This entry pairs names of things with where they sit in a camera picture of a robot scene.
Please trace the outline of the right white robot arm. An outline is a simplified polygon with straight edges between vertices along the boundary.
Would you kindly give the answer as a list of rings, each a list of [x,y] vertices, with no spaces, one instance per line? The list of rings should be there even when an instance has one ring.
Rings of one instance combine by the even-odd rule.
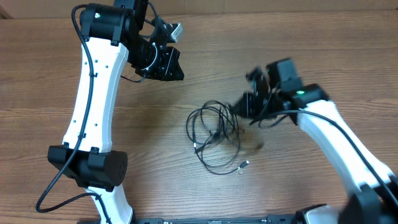
[[[318,144],[348,196],[343,208],[312,205],[280,215],[277,223],[397,223],[397,176],[360,141],[320,85],[304,84],[291,58],[257,67],[245,78],[252,91],[233,113],[253,124],[289,117]]]

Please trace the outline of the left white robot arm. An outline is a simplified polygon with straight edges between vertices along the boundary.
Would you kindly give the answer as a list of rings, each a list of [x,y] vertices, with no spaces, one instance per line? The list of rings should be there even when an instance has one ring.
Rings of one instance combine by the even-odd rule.
[[[73,179],[91,197],[100,223],[132,223],[134,211],[123,189],[127,154],[112,148],[112,119],[119,81],[129,63],[141,80],[183,80],[175,43],[181,23],[155,16],[150,35],[142,35],[148,1],[115,1],[75,6],[72,22],[81,41],[81,75],[72,118],[48,161],[59,175]]]

